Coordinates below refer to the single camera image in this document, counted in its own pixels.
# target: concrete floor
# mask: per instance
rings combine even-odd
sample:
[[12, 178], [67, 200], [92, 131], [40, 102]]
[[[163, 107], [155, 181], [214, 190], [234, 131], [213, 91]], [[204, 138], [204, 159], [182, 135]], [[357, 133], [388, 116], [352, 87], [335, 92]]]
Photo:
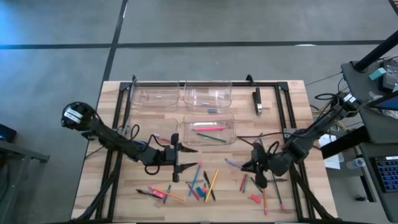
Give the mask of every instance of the concrete floor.
[[[0, 45], [110, 44], [122, 0], [0, 1]], [[398, 29], [388, 0], [131, 0], [119, 43], [382, 40]], [[310, 83], [359, 60], [375, 45], [118, 49], [110, 80], [301, 79]], [[96, 106], [109, 49], [0, 50], [0, 123], [16, 144], [51, 155], [33, 164], [13, 223], [70, 218], [87, 142], [60, 126], [72, 101]], [[398, 54], [393, 49], [389, 55]], [[313, 97], [337, 90], [341, 75], [309, 85]], [[344, 120], [352, 124], [360, 118]], [[339, 217], [388, 223], [380, 203], [355, 202], [358, 178], [331, 179]]]

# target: blue pencil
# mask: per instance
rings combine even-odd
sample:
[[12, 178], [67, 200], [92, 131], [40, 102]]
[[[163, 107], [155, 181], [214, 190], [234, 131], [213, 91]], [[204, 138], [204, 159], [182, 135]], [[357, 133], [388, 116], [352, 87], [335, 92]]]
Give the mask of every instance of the blue pencil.
[[192, 190], [193, 190], [193, 186], [195, 186], [195, 182], [197, 181], [197, 177], [198, 177], [198, 174], [199, 174], [199, 170], [200, 170], [200, 167], [203, 165], [203, 163], [200, 161], [199, 162], [199, 166], [198, 166], [198, 169], [197, 169], [197, 173], [195, 174], [195, 178], [193, 178], [193, 181], [192, 181], [192, 188], [189, 190], [189, 194], [188, 194], [188, 196], [191, 196], [191, 194], [192, 194]]

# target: transparent container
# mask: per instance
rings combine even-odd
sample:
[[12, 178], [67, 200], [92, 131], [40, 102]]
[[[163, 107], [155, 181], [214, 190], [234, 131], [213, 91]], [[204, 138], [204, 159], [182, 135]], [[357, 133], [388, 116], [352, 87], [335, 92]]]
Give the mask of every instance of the transparent container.
[[363, 158], [357, 158], [346, 163], [346, 167], [349, 169], [357, 169], [366, 166]]
[[180, 85], [178, 82], [165, 82], [161, 86], [153, 86], [150, 82], [136, 82], [131, 104], [139, 110], [176, 110], [179, 98]]
[[229, 81], [185, 82], [185, 106], [189, 111], [228, 112], [232, 102], [232, 83]]
[[190, 146], [221, 146], [236, 140], [234, 116], [225, 114], [186, 114], [184, 142]]
[[[139, 125], [139, 132], [134, 138], [135, 141], [147, 142], [151, 134], [157, 136], [157, 140], [161, 144], [170, 144], [171, 135], [178, 133], [178, 122], [176, 119], [159, 119], [159, 118], [135, 118], [141, 115], [132, 114], [130, 120], [130, 127], [132, 128], [135, 124]], [[130, 131], [126, 133], [126, 138], [130, 139]]]

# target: pink pencil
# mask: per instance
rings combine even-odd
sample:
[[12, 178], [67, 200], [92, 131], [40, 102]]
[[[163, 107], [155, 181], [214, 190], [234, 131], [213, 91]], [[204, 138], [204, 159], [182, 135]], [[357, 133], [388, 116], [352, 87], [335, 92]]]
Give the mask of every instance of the pink pencil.
[[225, 127], [195, 128], [194, 131], [217, 131], [224, 130]]

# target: wooden tabletop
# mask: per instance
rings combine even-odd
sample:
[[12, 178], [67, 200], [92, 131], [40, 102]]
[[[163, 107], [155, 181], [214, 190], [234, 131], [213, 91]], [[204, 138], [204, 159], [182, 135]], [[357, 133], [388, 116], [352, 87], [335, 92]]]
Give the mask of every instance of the wooden tabletop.
[[[304, 82], [301, 80], [287, 81], [289, 84], [290, 96], [292, 99], [294, 115], [297, 126], [306, 128], [312, 123], [312, 114], [310, 111]], [[98, 113], [106, 125], [111, 126], [116, 106], [120, 82], [104, 82], [101, 96], [98, 103]], [[252, 95], [253, 87], [233, 87], [233, 101], [229, 107], [229, 112], [234, 116], [234, 128], [236, 135], [259, 135], [260, 133], [272, 133], [281, 131], [277, 103], [274, 89], [271, 87], [261, 87], [262, 115], [256, 116], [254, 112]], [[290, 181], [278, 183], [282, 201], [285, 210], [279, 208], [279, 201], [273, 183], [269, 183], [267, 188], [267, 206], [268, 215], [264, 215], [263, 204], [257, 204], [249, 199], [251, 194], [262, 198], [262, 195], [254, 184], [249, 181], [245, 193], [239, 191], [239, 187], [244, 172], [225, 163], [224, 158], [232, 159], [243, 164], [250, 158], [252, 147], [240, 140], [233, 144], [225, 146], [188, 146], [183, 142], [184, 125], [183, 118], [187, 111], [182, 101], [181, 90], [178, 108], [176, 111], [148, 111], [138, 110], [136, 105], [132, 106], [131, 123], [145, 123], [152, 120], [159, 123], [159, 120], [166, 119], [178, 122], [178, 132], [180, 141], [184, 146], [196, 149], [198, 153], [180, 153], [180, 163], [203, 161], [199, 179], [203, 179], [203, 170], [209, 176], [210, 181], [216, 170], [219, 170], [216, 184], [213, 187], [216, 201], [209, 198], [207, 203], [203, 198], [199, 201], [194, 196], [188, 197], [188, 186], [185, 181], [192, 181], [197, 170], [197, 166], [191, 167], [180, 174], [180, 182], [172, 182], [172, 167], [161, 167], [157, 175], [147, 175], [144, 172], [144, 166], [141, 162], [133, 162], [126, 156], [123, 158], [121, 175], [119, 179], [118, 196], [114, 211], [114, 222], [294, 222], [297, 221], [294, 200], [292, 198], [292, 187]], [[282, 94], [285, 117], [287, 126], [290, 126], [289, 116], [285, 104], [285, 97]], [[124, 105], [121, 110], [121, 120], [123, 117]], [[141, 128], [140, 134], [149, 137], [148, 130]], [[264, 147], [268, 148], [274, 141], [280, 141], [283, 145], [282, 135], [272, 135], [262, 138]], [[88, 145], [87, 153], [99, 148], [97, 142], [91, 142]], [[89, 157], [81, 173], [79, 188], [73, 208], [72, 218], [81, 215], [86, 207], [92, 202], [98, 193], [103, 175], [106, 150], [100, 150]], [[316, 149], [310, 151], [305, 160], [305, 166], [308, 175], [310, 188], [319, 199], [326, 210], [337, 217], [335, 203], [331, 194], [329, 180], [323, 163], [322, 154]], [[269, 179], [271, 174], [268, 172], [265, 176]], [[289, 179], [289, 173], [282, 178]], [[171, 193], [185, 198], [181, 202], [172, 197], [167, 199], [166, 204], [162, 200], [147, 197], [136, 192], [136, 189], [147, 190], [148, 185], [155, 188], [166, 190], [172, 185]], [[300, 190], [300, 198], [304, 210], [304, 216], [307, 217], [305, 199]], [[104, 215], [108, 211], [108, 204], [104, 206]]]

